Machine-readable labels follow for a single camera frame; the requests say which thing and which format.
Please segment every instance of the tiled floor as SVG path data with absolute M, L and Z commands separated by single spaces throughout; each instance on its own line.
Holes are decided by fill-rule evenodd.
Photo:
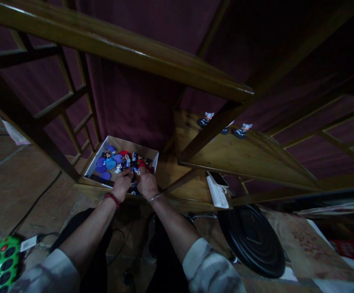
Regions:
M 5 133 L 0 121 L 0 134 Z M 35 146 L 16 146 L 10 137 L 0 136 L 0 241 L 9 234 L 58 173 L 59 169 Z M 75 214 L 98 205 L 97 201 L 80 194 L 73 183 L 63 173 L 21 225 L 19 234 L 28 238 L 39 233 L 59 233 Z M 123 206 L 113 219 L 113 226 L 124 233 L 126 244 L 108 267 L 109 292 L 131 292 L 130 287 L 122 281 L 122 275 L 127 270 L 135 278 L 136 291 L 145 292 L 155 271 L 155 265 L 146 265 L 141 259 L 151 213 L 150 206 Z M 231 256 L 216 219 L 199 218 L 195 225 L 216 250 L 226 257 Z M 24 269 L 30 269 L 41 262 L 55 239 L 55 236 L 48 236 L 35 247 L 25 260 Z M 115 232 L 107 251 L 109 260 L 118 253 L 122 241 L 121 234 Z M 312 286 L 265 279 L 244 265 L 236 265 L 236 269 L 245 281 L 248 292 L 318 292 Z

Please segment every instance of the white sleeve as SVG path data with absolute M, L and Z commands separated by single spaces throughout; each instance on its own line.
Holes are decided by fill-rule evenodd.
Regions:
M 204 239 L 198 239 L 182 263 L 190 292 L 246 292 L 243 281 L 222 255 Z
M 45 260 L 26 271 L 10 289 L 10 293 L 79 292 L 78 270 L 67 255 L 55 249 Z

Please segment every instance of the black pants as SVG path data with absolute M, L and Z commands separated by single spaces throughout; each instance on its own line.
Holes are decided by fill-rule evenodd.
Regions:
M 76 214 L 64 228 L 56 242 L 52 245 L 50 253 L 58 248 L 94 211 L 86 211 Z M 80 292 L 106 292 L 107 290 L 107 268 L 106 250 L 112 238 L 112 224 L 108 227 L 102 238 L 93 260 L 85 276 L 80 282 Z M 182 265 L 179 262 L 167 233 L 158 219 L 155 218 L 154 245 L 156 250 L 156 270 L 148 285 L 147 292 L 188 292 L 188 282 L 186 280 Z

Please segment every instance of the green power strip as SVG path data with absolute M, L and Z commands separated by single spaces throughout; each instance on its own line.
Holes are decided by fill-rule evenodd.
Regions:
M 0 243 L 0 293 L 7 293 L 17 279 L 21 241 L 8 236 Z

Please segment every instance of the white box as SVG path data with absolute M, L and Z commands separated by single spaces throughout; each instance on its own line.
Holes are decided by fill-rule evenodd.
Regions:
M 152 163 L 150 164 L 150 167 L 154 167 L 154 172 L 156 171 L 156 165 L 158 164 L 159 157 L 158 151 L 147 148 L 145 146 L 141 146 L 139 144 L 135 144 L 133 142 L 129 142 L 127 140 L 107 136 L 107 138 L 102 143 L 100 149 L 98 150 L 97 154 L 95 155 L 94 159 L 87 168 L 84 174 L 85 178 L 101 183 L 105 187 L 113 188 L 114 182 L 117 177 L 117 174 L 115 173 L 116 168 L 114 168 L 113 170 L 107 170 L 107 172 L 112 175 L 112 177 L 108 181 L 102 180 L 99 177 L 100 174 L 96 172 L 97 160 L 102 157 L 102 153 L 106 153 L 108 151 L 109 145 L 113 145 L 116 148 L 117 153 L 121 151 L 127 151 L 129 153 L 135 152 L 138 155 L 151 159 Z

